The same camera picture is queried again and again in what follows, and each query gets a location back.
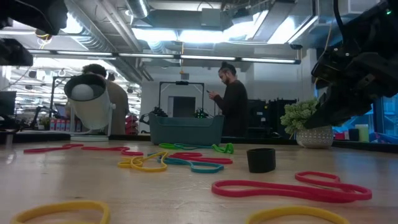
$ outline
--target window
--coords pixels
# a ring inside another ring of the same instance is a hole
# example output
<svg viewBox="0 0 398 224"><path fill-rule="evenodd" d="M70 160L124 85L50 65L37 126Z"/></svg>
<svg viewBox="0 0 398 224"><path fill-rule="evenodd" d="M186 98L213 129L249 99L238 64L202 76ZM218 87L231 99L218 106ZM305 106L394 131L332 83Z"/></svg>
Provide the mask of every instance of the window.
<svg viewBox="0 0 398 224"><path fill-rule="evenodd" d="M372 109L362 116L355 116L346 121L341 127L333 127L333 130L337 133L348 131L349 129L355 128L355 124L367 124L369 126L369 134L374 132L373 122L373 105Z"/></svg>
<svg viewBox="0 0 398 224"><path fill-rule="evenodd" d="M383 98L384 134L398 136L398 95Z"/></svg>

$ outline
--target rubber band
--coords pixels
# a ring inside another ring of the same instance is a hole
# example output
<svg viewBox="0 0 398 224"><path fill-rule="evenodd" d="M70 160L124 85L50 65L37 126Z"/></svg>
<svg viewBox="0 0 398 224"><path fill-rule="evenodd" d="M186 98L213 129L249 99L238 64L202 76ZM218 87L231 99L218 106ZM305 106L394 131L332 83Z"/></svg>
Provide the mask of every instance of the rubber band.
<svg viewBox="0 0 398 224"><path fill-rule="evenodd" d="M216 158L216 157L202 157L199 152L176 152L170 156L170 158L183 159L186 161L196 162L210 162L215 164L232 164L232 160L228 158Z"/></svg>
<svg viewBox="0 0 398 224"><path fill-rule="evenodd" d="M196 172L199 174L215 174L224 169L223 165L214 164L210 162L190 162L183 159L176 159L176 158L165 158L164 162L168 165L188 165L191 168L192 172ZM208 166L214 167L213 169L202 169L196 168L195 166Z"/></svg>
<svg viewBox="0 0 398 224"><path fill-rule="evenodd" d="M268 210L261 210L251 215L246 224L255 224L266 220L271 220L286 215L310 215L317 218L328 220L334 224L349 224L349 221L335 213L320 208L312 208L307 206L291 206L281 207Z"/></svg>
<svg viewBox="0 0 398 224"><path fill-rule="evenodd" d="M306 175L315 175L318 177L326 177L332 180L332 182L313 180L306 177ZM248 197L256 195L279 195L287 197L303 198L307 200L314 200L318 202L330 202L330 203L348 203L356 200L369 200L372 198L371 190L353 185L344 184L340 182L340 178L332 174L324 174L321 172L299 172L295 175L298 181L316 184L323 187L334 187L340 189L319 189L315 187L306 187L298 185L287 185L287 184L273 184L267 182L257 182L250 180L221 180L213 183L211 191L214 194L226 196L226 197ZM224 186L245 186L245 187L256 187L256 189L250 190L230 190L223 189Z"/></svg>
<svg viewBox="0 0 398 224"><path fill-rule="evenodd" d="M129 147L91 147L86 146L82 147L82 150L91 150L91 151L120 151L124 156L143 156L142 152L129 152Z"/></svg>
<svg viewBox="0 0 398 224"><path fill-rule="evenodd" d="M103 202L95 202L90 200L82 200L82 201L70 201L63 203L54 203L43 205L40 207L35 207L30 210L26 210L14 216L11 219L10 224L24 224L25 222L37 218L42 217L44 215L50 215L58 212L69 212L75 210L97 210L103 213L101 221L99 224L109 224L110 221L110 212L107 204ZM64 224L93 224L87 222L65 222Z"/></svg>
<svg viewBox="0 0 398 224"><path fill-rule="evenodd" d="M197 146L197 145L181 144L181 143L175 143L175 144L160 143L159 147L161 147L162 149L173 149L173 150L214 149L216 152L228 153L228 154L234 153L234 146L232 145L232 143L228 143L226 147L217 146L216 144L212 146Z"/></svg>
<svg viewBox="0 0 398 224"><path fill-rule="evenodd" d="M62 147L47 147L47 148L40 148L40 149L25 149L24 154L33 154L33 153L43 153L43 152L51 152L57 150L66 150L71 149L73 147L82 147L83 144L65 144Z"/></svg>
<svg viewBox="0 0 398 224"><path fill-rule="evenodd" d="M228 143L225 147L219 147L216 144L211 146L216 152L234 154L234 145Z"/></svg>
<svg viewBox="0 0 398 224"><path fill-rule="evenodd" d="M165 158L168 156L168 152L158 152L156 154L152 154L148 157L143 157L143 156L136 156L136 157L130 157L130 158L122 158L123 161L118 163L118 167L120 168L132 168L136 169L139 171L143 172L162 172L167 169L167 164L164 162ZM156 158L158 156L162 156L160 159L160 164L162 165L161 167L157 168L145 168L143 167L144 162Z"/></svg>

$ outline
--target black sweater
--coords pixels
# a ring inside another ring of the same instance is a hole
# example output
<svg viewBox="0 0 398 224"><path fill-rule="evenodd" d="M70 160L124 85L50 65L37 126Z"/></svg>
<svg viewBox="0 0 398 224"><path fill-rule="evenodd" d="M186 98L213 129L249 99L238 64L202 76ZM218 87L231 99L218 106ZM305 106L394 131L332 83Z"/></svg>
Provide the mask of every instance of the black sweater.
<svg viewBox="0 0 398 224"><path fill-rule="evenodd" d="M244 136L248 126L248 93L244 85L239 80L228 84L224 98L216 96L214 101L225 116L223 135Z"/></svg>

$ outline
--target man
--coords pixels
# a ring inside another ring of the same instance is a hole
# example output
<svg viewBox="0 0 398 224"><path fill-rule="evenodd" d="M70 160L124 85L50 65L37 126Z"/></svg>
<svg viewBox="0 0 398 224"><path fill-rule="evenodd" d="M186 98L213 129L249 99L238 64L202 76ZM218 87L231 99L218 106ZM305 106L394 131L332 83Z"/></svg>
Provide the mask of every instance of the man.
<svg viewBox="0 0 398 224"><path fill-rule="evenodd" d="M126 115L129 113L127 93L118 84L106 79L106 69L101 65L86 65L83 67L82 72L83 74L94 74L104 78L108 89L109 99L116 105L116 109L112 112L111 134L125 134Z"/></svg>
<svg viewBox="0 0 398 224"><path fill-rule="evenodd" d="M246 134L248 120L248 93L244 85L236 78L236 69L226 62L218 70L218 76L226 85L224 98L214 91L209 98L214 100L225 116L223 135L243 137Z"/></svg>

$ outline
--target desk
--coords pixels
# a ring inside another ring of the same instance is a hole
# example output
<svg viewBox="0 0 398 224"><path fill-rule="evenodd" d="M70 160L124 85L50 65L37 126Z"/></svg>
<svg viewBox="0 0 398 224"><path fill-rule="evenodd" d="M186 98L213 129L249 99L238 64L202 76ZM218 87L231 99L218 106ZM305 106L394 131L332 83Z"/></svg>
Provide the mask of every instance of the desk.
<svg viewBox="0 0 398 224"><path fill-rule="evenodd" d="M398 155L350 149L315 150L299 146L235 144L234 164L219 174L196 174L186 166L166 172L144 173L120 169L118 152L70 149L46 154L23 154L22 149L54 147L69 142L14 144L15 152L0 146L0 223L23 210L65 200L100 200L111 209L111 224L242 224L252 213L284 205L320 207L347 218L352 224L397 223ZM132 151L157 152L150 142L110 141L87 146L128 146ZM268 174L250 174L246 150L274 147L277 168ZM206 156L229 157L209 149ZM280 196L227 198L213 195L214 181L246 179L302 185L299 171L336 174L343 182L373 191L373 199L347 204L312 202ZM98 214L73 213L70 217L94 222ZM312 217L283 217L266 223L328 223Z"/></svg>

